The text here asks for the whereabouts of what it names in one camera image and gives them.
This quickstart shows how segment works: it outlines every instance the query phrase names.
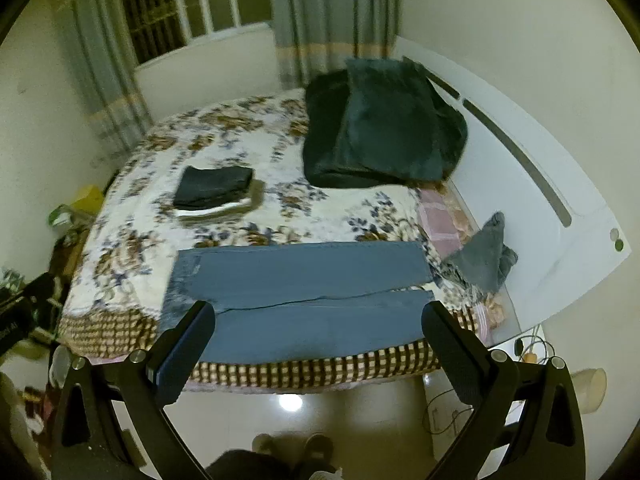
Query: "screw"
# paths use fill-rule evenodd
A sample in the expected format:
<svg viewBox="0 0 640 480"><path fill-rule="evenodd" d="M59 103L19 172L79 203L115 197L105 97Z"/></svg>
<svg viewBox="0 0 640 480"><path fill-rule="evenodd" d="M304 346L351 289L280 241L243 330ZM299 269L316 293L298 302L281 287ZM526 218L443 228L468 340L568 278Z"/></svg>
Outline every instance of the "screw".
<svg viewBox="0 0 640 480"><path fill-rule="evenodd" d="M503 352L502 350L496 349L491 352L491 359L493 359L497 363L503 363L508 358L509 356L506 354L506 352Z"/></svg>
<svg viewBox="0 0 640 480"><path fill-rule="evenodd" d="M551 358L551 365L553 368L557 368L558 370L562 370L566 366L564 364L564 360L558 356L553 356Z"/></svg>
<svg viewBox="0 0 640 480"><path fill-rule="evenodd" d="M71 363L71 367L74 370L79 370L86 364L86 359L84 357L76 357L74 361Z"/></svg>
<svg viewBox="0 0 640 480"><path fill-rule="evenodd" d="M146 352L144 350L134 350L129 354L129 361L132 363L141 363L146 358Z"/></svg>

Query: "white headboard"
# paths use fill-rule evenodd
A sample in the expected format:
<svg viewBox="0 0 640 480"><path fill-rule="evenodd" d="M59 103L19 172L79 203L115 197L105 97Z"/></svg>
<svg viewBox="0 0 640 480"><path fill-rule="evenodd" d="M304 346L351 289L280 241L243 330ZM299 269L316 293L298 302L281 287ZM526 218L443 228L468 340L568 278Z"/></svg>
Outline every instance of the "white headboard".
<svg viewBox="0 0 640 480"><path fill-rule="evenodd" d="M506 288L521 330L580 298L631 250L606 202L553 135L469 70L398 37L394 57L433 73L434 86L462 113L468 141L451 180L479 226L495 211L518 253Z"/></svg>

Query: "dark green blanket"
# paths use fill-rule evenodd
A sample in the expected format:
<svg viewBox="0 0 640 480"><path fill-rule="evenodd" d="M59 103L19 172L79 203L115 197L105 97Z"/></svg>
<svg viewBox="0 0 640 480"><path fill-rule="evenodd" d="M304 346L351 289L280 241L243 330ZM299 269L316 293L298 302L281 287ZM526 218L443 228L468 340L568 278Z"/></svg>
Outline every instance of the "dark green blanket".
<svg viewBox="0 0 640 480"><path fill-rule="evenodd" d="M351 59L306 88L306 179L319 187L445 180L466 142L462 115L410 60Z"/></svg>

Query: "white wall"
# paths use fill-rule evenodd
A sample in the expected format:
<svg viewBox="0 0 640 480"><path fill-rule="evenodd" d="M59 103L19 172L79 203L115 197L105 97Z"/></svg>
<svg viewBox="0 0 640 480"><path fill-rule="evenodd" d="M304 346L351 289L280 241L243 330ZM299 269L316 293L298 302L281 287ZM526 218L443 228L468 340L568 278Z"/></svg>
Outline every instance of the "white wall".
<svg viewBox="0 0 640 480"><path fill-rule="evenodd" d="M31 0L0 45L0 266L34 278L55 242L47 215L113 171L57 43L49 0Z"/></svg>
<svg viewBox="0 0 640 480"><path fill-rule="evenodd" d="M136 69L154 120L227 99L280 91L273 31L192 44Z"/></svg>
<svg viewBox="0 0 640 480"><path fill-rule="evenodd" d="M603 405L583 417L588 478L598 478L640 416L640 53L605 0L402 0L401 35L554 134L630 240L630 258L544 327L570 369L607 371Z"/></svg>

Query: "windowsill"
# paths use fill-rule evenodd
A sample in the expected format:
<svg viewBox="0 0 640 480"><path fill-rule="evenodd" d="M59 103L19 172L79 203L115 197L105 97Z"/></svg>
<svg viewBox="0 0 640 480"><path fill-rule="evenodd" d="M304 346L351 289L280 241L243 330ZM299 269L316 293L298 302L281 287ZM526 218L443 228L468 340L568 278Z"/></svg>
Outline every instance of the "windowsill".
<svg viewBox="0 0 640 480"><path fill-rule="evenodd" d="M144 70L145 68L148 68L150 66L155 65L155 63L161 62L175 54L178 54L179 52L183 52L188 48L194 47L194 46L199 46L199 45L203 45L203 44L207 44L210 43L211 41L221 41L221 40L226 40L228 38L233 38L235 36L240 36L241 34L246 34L248 32L258 32L260 30L268 30L269 28L271 28L270 24L268 22L261 22L261 23L252 23L250 25L243 25L242 27L232 27L232 28L226 28L225 30L217 30L216 32L212 33L212 34L206 34L204 36L199 36L198 38L195 38L194 40L191 40L189 42L189 44L182 46L180 48L176 48L175 50L172 50L171 52L167 52L166 54L162 54L162 56L158 56L155 57L153 59L150 59L149 61L146 61L140 65L138 65L137 67L135 67L134 72L138 72L140 70Z"/></svg>

